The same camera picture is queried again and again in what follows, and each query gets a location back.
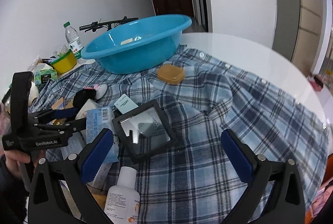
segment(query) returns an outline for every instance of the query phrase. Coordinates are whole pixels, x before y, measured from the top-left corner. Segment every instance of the magazine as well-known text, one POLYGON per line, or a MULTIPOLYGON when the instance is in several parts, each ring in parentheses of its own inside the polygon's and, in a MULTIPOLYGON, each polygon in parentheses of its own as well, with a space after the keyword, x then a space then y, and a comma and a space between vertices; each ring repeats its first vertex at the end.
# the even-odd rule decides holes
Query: magazine
POLYGON ((311 216, 314 218, 320 212, 320 210, 324 207, 328 198, 331 196, 333 192, 333 177, 329 179, 325 184, 323 184, 315 196, 311 206, 311 216))

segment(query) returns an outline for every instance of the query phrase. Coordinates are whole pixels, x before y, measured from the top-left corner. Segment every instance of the white bottle cap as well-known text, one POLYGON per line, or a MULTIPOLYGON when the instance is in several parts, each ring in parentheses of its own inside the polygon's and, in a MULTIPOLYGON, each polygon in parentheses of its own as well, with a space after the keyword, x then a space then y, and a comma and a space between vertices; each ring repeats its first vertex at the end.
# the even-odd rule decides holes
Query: white bottle cap
POLYGON ((137 171, 135 169, 130 167, 121 167, 117 185, 122 185, 134 189, 136 178, 137 171))

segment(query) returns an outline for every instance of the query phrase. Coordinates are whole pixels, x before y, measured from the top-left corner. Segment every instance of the blue plaid fabric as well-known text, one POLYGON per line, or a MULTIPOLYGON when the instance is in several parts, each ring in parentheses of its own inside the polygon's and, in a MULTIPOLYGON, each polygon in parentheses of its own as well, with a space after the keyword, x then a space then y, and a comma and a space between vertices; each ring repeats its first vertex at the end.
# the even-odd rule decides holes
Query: blue plaid fabric
MULTIPOLYGON (((255 154, 295 159, 309 207, 324 176, 329 128, 269 82, 198 50, 180 47, 164 64, 184 68, 184 81, 177 86, 160 81, 161 65, 128 75, 110 74, 97 63, 84 65, 49 81, 30 111, 50 108, 61 97, 69 102, 96 83, 108 85, 98 102, 103 106, 123 93, 139 105, 157 100, 179 145, 137 165, 120 146, 119 163, 112 165, 105 185, 107 190, 116 183, 121 166, 137 169, 139 223, 222 222, 246 189, 221 147, 227 128, 255 154)), ((49 151, 48 158, 62 159, 60 150, 49 151)), ((252 219, 260 216, 270 190, 268 185, 252 219)))

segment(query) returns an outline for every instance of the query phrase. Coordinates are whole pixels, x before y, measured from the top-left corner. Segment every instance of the hand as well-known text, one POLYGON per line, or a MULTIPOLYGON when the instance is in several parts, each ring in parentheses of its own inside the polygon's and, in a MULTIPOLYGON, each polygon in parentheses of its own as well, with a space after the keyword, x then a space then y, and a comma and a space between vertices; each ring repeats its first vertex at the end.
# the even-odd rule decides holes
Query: hand
MULTIPOLYGON (((18 151, 18 150, 10 150, 10 151, 5 151, 5 156, 6 156, 6 167, 8 171, 16 178, 21 178, 21 174, 19 171, 19 165, 20 162, 29 164, 30 163, 30 157, 29 155, 18 151)), ((42 150, 39 154, 38 159, 35 161, 34 166, 37 166, 38 160, 41 159, 42 157, 45 157, 45 151, 42 150)))

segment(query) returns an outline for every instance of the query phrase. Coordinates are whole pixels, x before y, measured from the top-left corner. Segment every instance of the green rim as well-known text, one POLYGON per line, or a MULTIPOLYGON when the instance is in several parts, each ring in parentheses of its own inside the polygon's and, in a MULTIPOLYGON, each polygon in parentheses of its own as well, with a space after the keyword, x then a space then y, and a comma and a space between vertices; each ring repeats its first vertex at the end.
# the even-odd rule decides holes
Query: green rim
POLYGON ((71 50, 68 50, 66 54, 64 54, 64 55, 62 55, 60 58, 58 58, 58 59, 52 61, 50 64, 51 64, 52 66, 55 65, 57 62, 59 62, 59 61, 63 60, 64 58, 66 58, 67 55, 68 55, 70 52, 71 52, 71 50))

